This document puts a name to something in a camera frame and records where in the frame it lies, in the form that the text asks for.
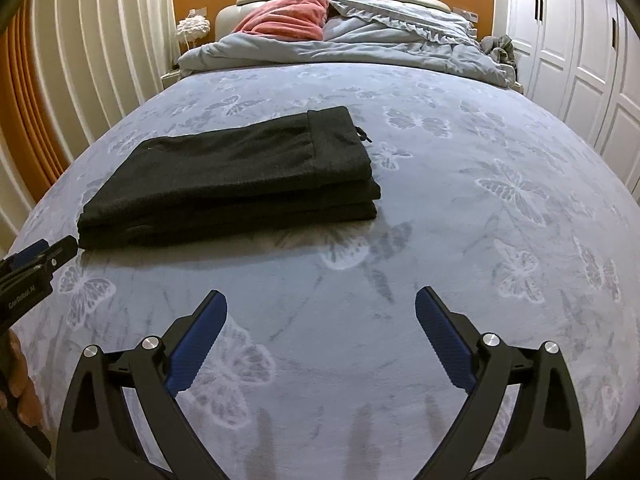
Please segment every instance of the mattress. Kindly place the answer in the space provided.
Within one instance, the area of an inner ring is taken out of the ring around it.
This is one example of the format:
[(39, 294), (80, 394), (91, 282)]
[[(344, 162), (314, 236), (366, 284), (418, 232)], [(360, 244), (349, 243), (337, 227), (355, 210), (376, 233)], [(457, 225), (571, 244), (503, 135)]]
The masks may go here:
[[(216, 289), (229, 318), (177, 401), (230, 478), (413, 478), (466, 397), (415, 319), (415, 293), (431, 285), (480, 332), (559, 344), (592, 471), (640, 404), (640, 211), (589, 146), (514, 91), (376, 64), (193, 75), (86, 150), (12, 250), (77, 235), (83, 204), (143, 139), (339, 105), (373, 141), (378, 218), (81, 251), (16, 327), (49, 431), (85, 346), (133, 348)], [(478, 465), (495, 454), (514, 394)], [(127, 400), (146, 452), (164, 464)]]

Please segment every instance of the feather lamp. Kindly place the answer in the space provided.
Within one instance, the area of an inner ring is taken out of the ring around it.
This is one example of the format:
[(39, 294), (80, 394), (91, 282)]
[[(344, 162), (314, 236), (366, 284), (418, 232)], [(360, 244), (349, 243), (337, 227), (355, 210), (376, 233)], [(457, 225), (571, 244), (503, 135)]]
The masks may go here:
[(175, 35), (178, 37), (180, 43), (185, 43), (187, 48), (190, 48), (189, 42), (195, 46), (195, 41), (204, 38), (209, 34), (211, 25), (209, 20), (204, 16), (196, 14), (195, 9), (189, 11), (189, 15), (180, 20), (175, 28)]

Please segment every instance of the pink pillow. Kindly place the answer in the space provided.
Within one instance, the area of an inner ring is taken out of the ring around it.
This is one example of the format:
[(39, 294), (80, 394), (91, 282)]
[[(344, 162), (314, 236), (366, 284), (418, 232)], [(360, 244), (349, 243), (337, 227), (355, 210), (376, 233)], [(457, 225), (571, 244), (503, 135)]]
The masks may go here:
[(250, 12), (234, 32), (321, 41), (329, 0), (273, 0)]

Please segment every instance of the white wardrobe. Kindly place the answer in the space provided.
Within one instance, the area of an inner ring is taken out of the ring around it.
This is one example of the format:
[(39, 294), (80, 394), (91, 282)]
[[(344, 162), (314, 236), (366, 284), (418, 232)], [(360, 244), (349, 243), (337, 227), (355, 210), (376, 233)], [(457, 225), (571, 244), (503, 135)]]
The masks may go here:
[(526, 97), (600, 153), (640, 199), (640, 40), (615, 0), (508, 0)]

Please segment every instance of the folded black clothing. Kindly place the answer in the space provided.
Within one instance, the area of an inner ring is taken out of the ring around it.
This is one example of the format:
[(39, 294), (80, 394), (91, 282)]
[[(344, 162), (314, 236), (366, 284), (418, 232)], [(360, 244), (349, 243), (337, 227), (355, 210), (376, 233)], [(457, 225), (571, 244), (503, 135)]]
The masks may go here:
[(295, 213), (265, 216), (251, 220), (234, 221), (218, 224), (192, 226), (188, 229), (178, 228), (167, 223), (166, 231), (158, 232), (155, 226), (140, 224), (127, 229), (117, 226), (107, 228), (89, 228), (80, 237), (79, 245), (85, 249), (113, 249), (126, 246), (168, 246), (195, 242), (207, 238), (237, 235), (264, 229), (287, 229), (292, 227), (343, 222), (356, 220), (373, 220), (377, 215), (373, 202), (339, 205), (323, 210), (299, 211)]
[(164, 232), (165, 225), (176, 224), (187, 228), (198, 224), (216, 226), (238, 219), (251, 220), (264, 216), (283, 215), (299, 211), (314, 211), (339, 205), (367, 202), (380, 198), (380, 186), (369, 180), (355, 180), (344, 184), (329, 184), (314, 190), (297, 190), (259, 197), (243, 197), (238, 200), (225, 198), (213, 201), (185, 203), (174, 208), (164, 208), (161, 214), (149, 212), (127, 221), (100, 224), (92, 228), (116, 226), (127, 229), (136, 225), (155, 227)]
[(201, 200), (369, 180), (369, 156), (345, 107), (242, 128), (141, 142), (84, 206), (78, 230)]
[(380, 187), (347, 108), (142, 142), (84, 206), (84, 249), (372, 219)]

